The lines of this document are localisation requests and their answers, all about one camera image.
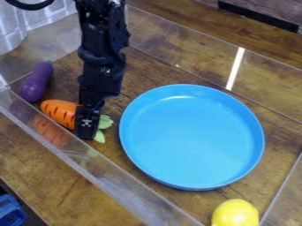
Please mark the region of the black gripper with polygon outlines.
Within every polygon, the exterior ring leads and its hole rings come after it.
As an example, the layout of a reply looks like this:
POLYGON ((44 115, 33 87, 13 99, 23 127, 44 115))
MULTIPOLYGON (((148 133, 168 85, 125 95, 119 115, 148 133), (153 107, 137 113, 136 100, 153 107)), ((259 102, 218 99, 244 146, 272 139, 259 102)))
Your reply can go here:
POLYGON ((79 106, 75 108, 75 135, 79 139, 93 139, 100 118, 100 108, 107 97, 119 96, 125 63, 84 63, 79 82, 79 106))

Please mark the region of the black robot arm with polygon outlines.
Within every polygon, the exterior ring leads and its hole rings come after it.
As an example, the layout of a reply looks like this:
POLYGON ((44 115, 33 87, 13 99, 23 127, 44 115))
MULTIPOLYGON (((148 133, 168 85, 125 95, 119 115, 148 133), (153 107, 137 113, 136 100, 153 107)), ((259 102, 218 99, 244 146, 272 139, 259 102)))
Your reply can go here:
POLYGON ((125 26, 125 0, 73 0, 81 29, 81 45, 77 55, 84 62, 77 77, 79 103, 45 100, 43 112, 80 139, 96 136, 105 98, 117 96, 125 73, 125 55, 120 49, 128 46, 125 26))

